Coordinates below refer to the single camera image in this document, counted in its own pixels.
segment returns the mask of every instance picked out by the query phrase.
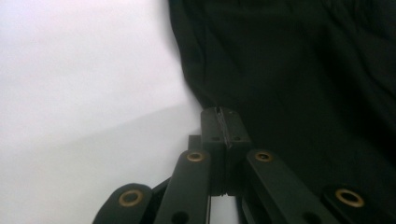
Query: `brass grommet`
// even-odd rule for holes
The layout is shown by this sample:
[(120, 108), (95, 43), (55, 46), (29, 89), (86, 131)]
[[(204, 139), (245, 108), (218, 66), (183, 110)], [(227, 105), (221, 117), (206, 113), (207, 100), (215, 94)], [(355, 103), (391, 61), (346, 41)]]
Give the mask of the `brass grommet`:
[(335, 192), (335, 197), (342, 203), (345, 203), (352, 207), (364, 206), (363, 198), (356, 192), (349, 189), (338, 189)]
[(189, 161), (202, 161), (204, 159), (204, 154), (201, 152), (192, 152), (187, 155), (187, 160)]
[(124, 207), (132, 207), (139, 204), (143, 200), (143, 193), (138, 189), (131, 189), (121, 194), (119, 198), (120, 205)]
[(271, 161), (272, 159), (272, 155), (268, 152), (260, 151), (256, 153), (256, 160), (258, 161)]

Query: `dark green fabric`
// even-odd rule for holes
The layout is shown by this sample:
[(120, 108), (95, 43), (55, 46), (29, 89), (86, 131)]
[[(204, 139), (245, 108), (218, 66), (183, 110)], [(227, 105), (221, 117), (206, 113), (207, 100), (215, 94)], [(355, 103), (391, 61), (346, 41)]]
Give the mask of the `dark green fabric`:
[(396, 6), (353, 0), (171, 0), (203, 107), (238, 111), (317, 195), (349, 184), (396, 216)]

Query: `white background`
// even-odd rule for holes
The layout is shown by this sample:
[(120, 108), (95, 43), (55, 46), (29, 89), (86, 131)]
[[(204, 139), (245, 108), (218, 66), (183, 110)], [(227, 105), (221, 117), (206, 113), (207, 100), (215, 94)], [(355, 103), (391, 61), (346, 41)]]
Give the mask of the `white background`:
[[(169, 177), (201, 107), (166, 0), (0, 3), (0, 223), (91, 223)], [(237, 223), (231, 198), (212, 223)]]

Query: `metal strut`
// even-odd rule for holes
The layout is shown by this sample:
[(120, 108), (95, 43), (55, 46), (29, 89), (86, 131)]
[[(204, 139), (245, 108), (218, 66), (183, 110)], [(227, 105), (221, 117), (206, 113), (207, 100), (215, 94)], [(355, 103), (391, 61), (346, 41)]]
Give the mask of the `metal strut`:
[(115, 190), (94, 224), (207, 224), (210, 197), (236, 196), (248, 224), (396, 223), (366, 195), (334, 185), (314, 195), (273, 152), (254, 147), (238, 113), (213, 107), (201, 114), (172, 176), (151, 189)]

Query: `bolt hole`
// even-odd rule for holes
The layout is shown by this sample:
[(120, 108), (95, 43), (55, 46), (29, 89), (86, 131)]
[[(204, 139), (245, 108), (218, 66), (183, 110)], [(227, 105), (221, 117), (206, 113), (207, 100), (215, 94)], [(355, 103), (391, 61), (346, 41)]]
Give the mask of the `bolt hole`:
[(189, 161), (201, 161), (204, 159), (204, 155), (200, 152), (192, 152), (187, 156)]
[(256, 154), (256, 160), (258, 161), (271, 161), (272, 156), (268, 152), (259, 152)]
[(320, 217), (318, 217), (318, 215), (316, 215), (315, 213), (311, 213), (311, 212), (304, 213), (303, 219), (308, 224), (320, 224), (321, 223)]
[(189, 221), (189, 215), (185, 212), (177, 212), (172, 215), (174, 224), (186, 224)]
[(355, 195), (348, 193), (348, 192), (343, 192), (341, 193), (341, 197), (343, 197), (344, 199), (356, 203), (359, 201), (358, 197), (356, 197)]
[(131, 207), (139, 204), (143, 200), (143, 193), (138, 189), (131, 189), (121, 194), (119, 203), (123, 207)]
[(137, 199), (137, 194), (136, 193), (130, 193), (125, 195), (122, 199), (127, 202), (127, 203), (131, 203), (133, 201), (135, 201)]
[(358, 193), (349, 189), (338, 189), (335, 192), (335, 197), (342, 203), (345, 203), (352, 207), (364, 206), (363, 198)]

